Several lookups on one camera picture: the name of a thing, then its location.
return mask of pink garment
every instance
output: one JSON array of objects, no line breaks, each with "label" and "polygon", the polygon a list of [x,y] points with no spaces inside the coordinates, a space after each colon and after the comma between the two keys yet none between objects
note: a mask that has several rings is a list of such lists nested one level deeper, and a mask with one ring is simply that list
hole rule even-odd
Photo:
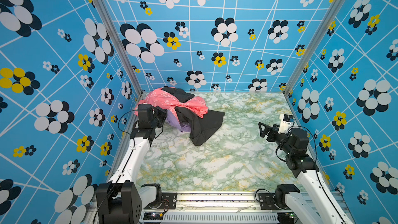
[{"label": "pink garment", "polygon": [[172,114],[178,119],[176,110],[174,107],[185,107],[194,112],[197,116],[203,118],[203,115],[207,113],[206,102],[202,97],[196,96],[192,99],[188,100],[185,103],[179,102],[176,97],[169,94],[166,91],[163,91],[162,88],[155,89],[150,92],[144,100],[140,100],[138,104],[148,103],[152,106],[159,106],[163,109],[168,109],[172,112]]}]

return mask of marble surface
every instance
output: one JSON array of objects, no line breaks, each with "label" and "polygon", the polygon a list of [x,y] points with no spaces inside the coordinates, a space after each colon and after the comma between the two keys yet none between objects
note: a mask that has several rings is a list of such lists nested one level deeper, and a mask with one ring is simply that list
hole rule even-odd
[{"label": "marble surface", "polygon": [[276,144],[259,134],[258,122],[272,125],[280,122],[279,114],[291,114],[282,93],[195,95],[203,97],[209,109],[225,112],[222,127],[202,146],[194,146],[189,133],[165,123],[145,156],[137,186],[159,183],[163,191],[274,191],[278,184],[294,183],[303,189],[276,157]]}]

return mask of blue patterned wall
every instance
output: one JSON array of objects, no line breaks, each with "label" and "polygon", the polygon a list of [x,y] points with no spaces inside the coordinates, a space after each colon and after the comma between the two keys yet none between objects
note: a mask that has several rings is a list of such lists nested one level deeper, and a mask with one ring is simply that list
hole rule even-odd
[{"label": "blue patterned wall", "polygon": [[397,13],[398,0],[346,0],[289,94],[356,223],[398,223]]},{"label": "blue patterned wall", "polygon": [[0,0],[1,224],[80,223],[107,178],[137,95],[95,4]]},{"label": "blue patterned wall", "polygon": [[283,90],[333,0],[105,0],[143,90]]}]

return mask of black cloth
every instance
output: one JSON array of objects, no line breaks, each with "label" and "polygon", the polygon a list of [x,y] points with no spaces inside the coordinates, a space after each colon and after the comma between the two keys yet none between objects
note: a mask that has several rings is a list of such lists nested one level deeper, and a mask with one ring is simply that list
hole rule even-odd
[{"label": "black cloth", "polygon": [[169,94],[173,95],[178,99],[179,102],[185,103],[191,98],[195,97],[192,93],[186,93],[181,88],[172,88],[172,87],[164,87],[162,88],[163,91],[168,92]]},{"label": "black cloth", "polygon": [[206,142],[222,125],[225,112],[208,110],[203,118],[185,107],[175,107],[180,123],[189,123],[191,134],[189,138],[195,146]]}]

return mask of lavender cloth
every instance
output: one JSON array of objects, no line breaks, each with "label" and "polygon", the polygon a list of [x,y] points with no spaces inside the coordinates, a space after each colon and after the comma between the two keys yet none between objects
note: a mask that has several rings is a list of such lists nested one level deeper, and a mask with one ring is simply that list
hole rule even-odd
[{"label": "lavender cloth", "polygon": [[189,124],[181,124],[178,122],[177,118],[172,114],[170,110],[167,110],[167,123],[169,123],[172,127],[177,128],[180,132],[191,132],[191,127]]}]

